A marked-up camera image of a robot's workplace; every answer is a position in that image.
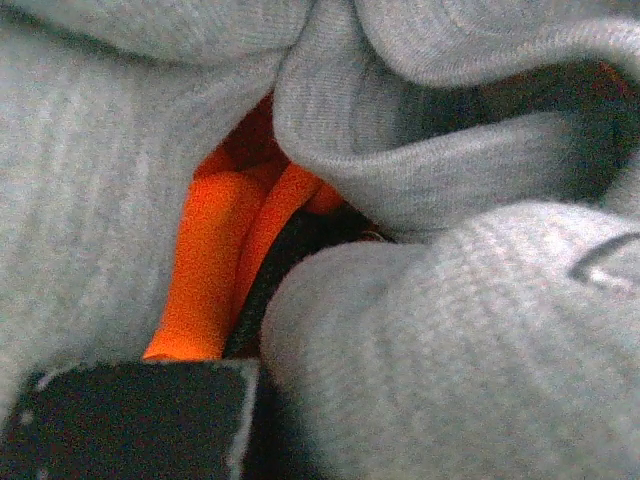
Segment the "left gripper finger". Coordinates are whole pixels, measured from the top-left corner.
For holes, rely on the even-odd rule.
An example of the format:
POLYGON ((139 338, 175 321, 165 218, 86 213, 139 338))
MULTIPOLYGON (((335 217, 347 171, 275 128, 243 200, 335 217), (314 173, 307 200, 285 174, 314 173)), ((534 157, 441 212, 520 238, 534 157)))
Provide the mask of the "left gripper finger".
POLYGON ((239 479, 252 360, 79 364, 32 374, 1 445, 4 479, 239 479))

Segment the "grey zip hoodie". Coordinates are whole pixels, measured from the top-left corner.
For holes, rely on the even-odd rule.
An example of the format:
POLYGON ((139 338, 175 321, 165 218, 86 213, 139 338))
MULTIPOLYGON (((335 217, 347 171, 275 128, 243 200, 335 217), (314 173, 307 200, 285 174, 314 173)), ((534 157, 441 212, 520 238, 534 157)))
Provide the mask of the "grey zip hoodie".
POLYGON ((635 1, 5 1, 1 419, 131 360, 191 175, 275 139, 387 234, 266 308, 282 460, 313 479, 639 475, 635 1))

